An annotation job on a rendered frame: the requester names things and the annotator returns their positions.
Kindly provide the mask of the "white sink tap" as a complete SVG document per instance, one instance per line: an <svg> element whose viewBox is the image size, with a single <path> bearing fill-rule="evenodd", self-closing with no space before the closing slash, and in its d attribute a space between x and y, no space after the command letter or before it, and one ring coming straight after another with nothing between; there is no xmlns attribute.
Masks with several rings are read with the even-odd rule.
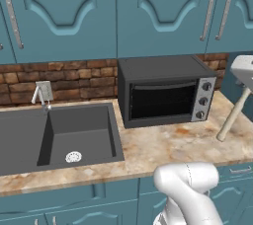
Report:
<svg viewBox="0 0 253 225"><path fill-rule="evenodd" d="M35 104L36 103L36 99L39 98L40 101L41 101L41 104L42 104L42 109L47 112L49 110L51 110L51 105L48 101L48 103L46 103L43 99L43 95L42 95L42 88L40 86L36 86L36 89L35 89L35 92L33 94L33 97L32 97L32 104Z"/></svg>

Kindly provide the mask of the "teal lower cabinet door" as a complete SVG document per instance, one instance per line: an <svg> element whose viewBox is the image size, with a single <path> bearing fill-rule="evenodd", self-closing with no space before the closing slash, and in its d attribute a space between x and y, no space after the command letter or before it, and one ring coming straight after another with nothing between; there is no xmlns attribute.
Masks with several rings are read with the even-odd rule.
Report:
<svg viewBox="0 0 253 225"><path fill-rule="evenodd" d="M40 211L0 213L0 225L35 225L35 219L39 219L39 225L48 225Z"/></svg>
<svg viewBox="0 0 253 225"><path fill-rule="evenodd" d="M152 177L139 180L137 225L153 225L156 216L166 204L166 195L155 186Z"/></svg>
<svg viewBox="0 0 253 225"><path fill-rule="evenodd" d="M47 212L48 225L53 216L57 225L136 225L137 200Z"/></svg>
<svg viewBox="0 0 253 225"><path fill-rule="evenodd" d="M221 183L211 190L223 225L253 225L253 187L246 183Z"/></svg>

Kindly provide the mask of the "teal drawer front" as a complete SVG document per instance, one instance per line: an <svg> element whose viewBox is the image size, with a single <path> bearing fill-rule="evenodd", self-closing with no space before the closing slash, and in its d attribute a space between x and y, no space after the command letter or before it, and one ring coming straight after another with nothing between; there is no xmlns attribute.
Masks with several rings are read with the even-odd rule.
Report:
<svg viewBox="0 0 253 225"><path fill-rule="evenodd" d="M240 170L251 166L252 172L246 174L231 174L229 169ZM217 168L219 173L219 184L253 183L253 162L243 164L232 164Z"/></svg>

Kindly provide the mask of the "grey wall plate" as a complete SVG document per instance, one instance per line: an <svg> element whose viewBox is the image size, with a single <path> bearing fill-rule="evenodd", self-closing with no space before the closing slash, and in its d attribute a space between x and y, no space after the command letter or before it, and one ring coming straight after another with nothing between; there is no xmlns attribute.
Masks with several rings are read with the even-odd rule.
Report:
<svg viewBox="0 0 253 225"><path fill-rule="evenodd" d="M52 88L49 81L38 81L36 85L41 89L42 97L45 101L53 100Z"/></svg>

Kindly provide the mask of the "teal sink front panel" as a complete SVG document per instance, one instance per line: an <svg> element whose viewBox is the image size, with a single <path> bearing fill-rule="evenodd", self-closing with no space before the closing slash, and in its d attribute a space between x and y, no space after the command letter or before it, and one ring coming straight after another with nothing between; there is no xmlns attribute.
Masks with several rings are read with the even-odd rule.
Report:
<svg viewBox="0 0 253 225"><path fill-rule="evenodd" d="M0 214L91 206L136 199L138 179L0 197Z"/></svg>

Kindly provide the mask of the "dark grey sink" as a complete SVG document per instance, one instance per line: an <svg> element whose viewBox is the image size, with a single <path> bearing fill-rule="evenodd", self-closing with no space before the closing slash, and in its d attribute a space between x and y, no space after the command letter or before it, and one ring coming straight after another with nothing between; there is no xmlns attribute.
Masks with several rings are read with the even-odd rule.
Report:
<svg viewBox="0 0 253 225"><path fill-rule="evenodd" d="M111 103L0 112L0 176L123 158Z"/></svg>

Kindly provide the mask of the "dark grey toaster oven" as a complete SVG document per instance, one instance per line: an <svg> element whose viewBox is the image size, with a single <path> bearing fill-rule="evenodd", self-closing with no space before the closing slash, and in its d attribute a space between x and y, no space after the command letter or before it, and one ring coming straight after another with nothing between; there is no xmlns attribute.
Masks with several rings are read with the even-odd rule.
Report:
<svg viewBox="0 0 253 225"><path fill-rule="evenodd" d="M216 74L195 55L121 58L118 103L126 128L205 121Z"/></svg>

